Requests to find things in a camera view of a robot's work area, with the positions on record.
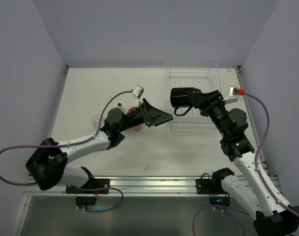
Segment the black controller box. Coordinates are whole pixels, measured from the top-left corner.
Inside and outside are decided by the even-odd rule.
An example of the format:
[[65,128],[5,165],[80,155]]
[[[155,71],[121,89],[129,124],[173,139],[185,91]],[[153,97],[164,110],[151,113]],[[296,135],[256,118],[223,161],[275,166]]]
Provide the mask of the black controller box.
[[209,203],[211,205],[229,207],[231,200],[229,197],[209,197]]
[[75,204],[77,207],[88,209],[90,206],[94,206],[97,197],[76,197]]

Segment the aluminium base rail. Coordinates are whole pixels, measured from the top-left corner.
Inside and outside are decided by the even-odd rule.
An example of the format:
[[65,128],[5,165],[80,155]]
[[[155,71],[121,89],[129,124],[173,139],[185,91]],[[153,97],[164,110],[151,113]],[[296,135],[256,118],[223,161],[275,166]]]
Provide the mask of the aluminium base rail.
[[[201,197],[197,193],[199,176],[186,177],[107,177],[112,188],[119,189],[125,197]],[[92,196],[93,194],[68,194],[65,185],[57,185],[42,191],[37,186],[28,186],[25,196]]]

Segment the left black controller box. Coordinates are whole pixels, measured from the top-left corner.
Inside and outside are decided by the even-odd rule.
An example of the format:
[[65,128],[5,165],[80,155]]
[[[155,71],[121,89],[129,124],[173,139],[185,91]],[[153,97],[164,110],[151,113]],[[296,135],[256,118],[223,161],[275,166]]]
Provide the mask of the left black controller box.
[[97,197],[76,197],[75,204],[77,207],[88,209],[90,206],[94,206]]

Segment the right black controller box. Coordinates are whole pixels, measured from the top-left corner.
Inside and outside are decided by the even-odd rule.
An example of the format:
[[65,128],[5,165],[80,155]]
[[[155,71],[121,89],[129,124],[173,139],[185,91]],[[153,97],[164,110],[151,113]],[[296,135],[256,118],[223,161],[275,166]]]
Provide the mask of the right black controller box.
[[229,207],[231,200],[229,197],[209,197],[209,203],[211,205]]

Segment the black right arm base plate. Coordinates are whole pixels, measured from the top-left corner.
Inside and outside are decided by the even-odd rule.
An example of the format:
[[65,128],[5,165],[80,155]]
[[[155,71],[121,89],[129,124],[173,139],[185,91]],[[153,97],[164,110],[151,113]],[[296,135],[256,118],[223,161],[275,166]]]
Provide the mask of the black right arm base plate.
[[225,192],[219,185],[216,185],[210,178],[196,179],[196,192],[197,194],[204,195],[225,195]]

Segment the clear faceted glass cup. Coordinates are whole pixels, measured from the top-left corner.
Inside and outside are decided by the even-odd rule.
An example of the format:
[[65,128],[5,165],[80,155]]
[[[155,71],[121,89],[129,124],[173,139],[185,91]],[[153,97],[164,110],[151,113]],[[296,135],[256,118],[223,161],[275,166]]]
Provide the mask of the clear faceted glass cup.
[[101,115],[94,115],[91,119],[91,123],[95,129],[97,129],[99,127],[102,128],[104,126],[105,119]]

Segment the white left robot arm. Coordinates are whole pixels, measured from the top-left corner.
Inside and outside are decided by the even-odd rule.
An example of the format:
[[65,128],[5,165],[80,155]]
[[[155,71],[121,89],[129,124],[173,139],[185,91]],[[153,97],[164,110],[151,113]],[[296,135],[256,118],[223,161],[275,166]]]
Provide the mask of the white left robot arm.
[[70,167],[70,162],[117,147],[124,140],[122,132],[125,130],[141,124],[158,126],[171,120],[171,114],[153,107],[146,99],[137,110],[128,114],[120,108],[113,108],[104,125],[92,135],[60,143],[52,138],[44,140],[26,162],[26,168],[43,191],[57,184],[93,189],[96,184],[92,173],[86,167]]

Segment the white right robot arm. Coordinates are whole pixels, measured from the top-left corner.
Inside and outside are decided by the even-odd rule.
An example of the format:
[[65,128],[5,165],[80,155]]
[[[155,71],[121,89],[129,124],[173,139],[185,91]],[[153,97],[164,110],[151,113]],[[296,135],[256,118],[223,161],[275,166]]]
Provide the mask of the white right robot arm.
[[249,187],[240,184],[228,168],[212,175],[214,185],[232,195],[253,219],[260,236],[286,236],[299,226],[299,206],[292,206],[275,187],[259,160],[259,149],[254,149],[245,135],[247,115],[241,109],[227,111],[226,99],[219,91],[203,93],[198,88],[187,88],[184,104],[198,109],[209,117],[222,136],[221,148],[241,171]]

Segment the pink plastic cup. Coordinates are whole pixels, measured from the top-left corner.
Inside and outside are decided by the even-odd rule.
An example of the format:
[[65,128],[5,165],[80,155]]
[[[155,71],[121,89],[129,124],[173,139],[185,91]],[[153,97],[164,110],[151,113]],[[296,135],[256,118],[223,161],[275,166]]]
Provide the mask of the pink plastic cup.
[[129,121],[132,129],[134,131],[140,131],[143,128],[143,118],[141,113],[139,112],[139,108],[136,106],[131,107],[128,110],[127,114],[130,115]]

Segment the black metal mug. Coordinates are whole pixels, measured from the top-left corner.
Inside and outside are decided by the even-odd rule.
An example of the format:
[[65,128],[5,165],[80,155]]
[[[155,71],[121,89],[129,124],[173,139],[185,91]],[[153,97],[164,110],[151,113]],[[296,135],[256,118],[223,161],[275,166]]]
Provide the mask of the black metal mug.
[[[177,117],[185,116],[193,107],[190,105],[190,101],[187,96],[187,91],[190,87],[186,88],[172,88],[170,94],[170,103],[174,108],[174,115]],[[182,114],[178,114],[177,110],[180,108],[187,108]]]

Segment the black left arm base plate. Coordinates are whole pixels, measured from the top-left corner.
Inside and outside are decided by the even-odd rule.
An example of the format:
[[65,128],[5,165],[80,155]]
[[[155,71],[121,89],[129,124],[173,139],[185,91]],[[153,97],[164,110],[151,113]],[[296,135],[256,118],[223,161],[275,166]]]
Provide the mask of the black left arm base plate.
[[109,190],[105,189],[110,187],[110,179],[108,178],[94,178],[90,179],[84,186],[81,188],[85,189],[80,190],[78,187],[67,186],[67,194],[108,194]]

